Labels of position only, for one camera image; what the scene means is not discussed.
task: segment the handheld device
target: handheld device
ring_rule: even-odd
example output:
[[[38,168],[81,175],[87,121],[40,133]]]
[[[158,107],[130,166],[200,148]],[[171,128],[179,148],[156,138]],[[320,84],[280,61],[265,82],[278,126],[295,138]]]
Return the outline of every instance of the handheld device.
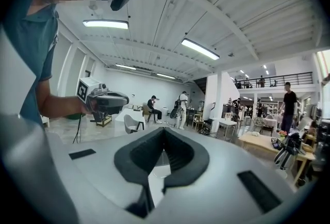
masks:
[[[106,84],[91,77],[79,80],[77,96],[92,112],[94,120],[91,122],[102,122],[107,115],[118,114],[129,103],[127,95],[109,91]]]

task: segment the white outfit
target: white outfit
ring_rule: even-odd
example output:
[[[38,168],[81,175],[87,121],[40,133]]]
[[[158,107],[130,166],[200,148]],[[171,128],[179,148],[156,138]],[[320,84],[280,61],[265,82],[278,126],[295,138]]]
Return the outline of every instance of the white outfit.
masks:
[[[187,111],[186,104],[188,104],[188,97],[185,94],[181,94],[178,97],[178,99],[181,101],[181,105],[179,106],[180,107],[179,115],[176,118],[176,128],[183,130],[185,122],[186,122],[186,111]]]

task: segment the pants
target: pants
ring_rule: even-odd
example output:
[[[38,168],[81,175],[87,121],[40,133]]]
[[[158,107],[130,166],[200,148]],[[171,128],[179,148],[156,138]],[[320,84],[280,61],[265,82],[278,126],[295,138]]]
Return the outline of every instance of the pants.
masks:
[[[184,127],[185,122],[186,122],[186,110],[183,108],[180,111],[180,115],[178,115],[176,118],[176,128],[177,129],[179,128],[180,118],[182,118],[180,127]]]
[[[153,109],[152,113],[157,114],[157,119],[160,120],[161,119],[161,111],[157,110],[157,109]]]
[[[283,115],[283,119],[282,119],[282,125],[280,127],[280,129],[282,131],[286,131],[287,135],[289,135],[290,132],[290,128],[292,125],[292,120],[293,120],[293,115]]]

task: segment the ceiling light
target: ceiling light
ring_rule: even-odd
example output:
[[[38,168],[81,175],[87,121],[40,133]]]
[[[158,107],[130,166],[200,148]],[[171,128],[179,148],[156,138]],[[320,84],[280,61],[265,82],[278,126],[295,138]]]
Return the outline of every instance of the ceiling light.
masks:
[[[116,65],[118,67],[122,67],[122,68],[127,68],[127,69],[131,69],[131,70],[136,70],[136,68],[131,67],[131,66],[125,66],[125,65]]]
[[[167,78],[170,78],[170,79],[175,79],[175,77],[171,77],[171,76],[160,74],[160,73],[157,73],[157,75],[167,77]]]
[[[128,29],[128,22],[121,20],[84,20],[85,27],[108,27]]]
[[[214,52],[198,45],[197,43],[194,43],[192,42],[191,40],[188,40],[188,39],[184,39],[182,42],[181,42],[182,45],[186,46],[186,47],[189,47],[199,53],[202,53],[208,57],[210,57],[211,59],[213,60],[218,60],[220,58],[220,56],[218,54],[215,54]]]

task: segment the staircase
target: staircase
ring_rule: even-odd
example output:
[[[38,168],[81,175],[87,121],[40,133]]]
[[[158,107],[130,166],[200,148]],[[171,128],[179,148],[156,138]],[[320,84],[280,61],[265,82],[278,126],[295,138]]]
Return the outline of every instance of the staircase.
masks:
[[[198,85],[198,87],[202,90],[202,92],[205,94],[206,92],[206,82],[207,77],[194,80],[194,82]]]

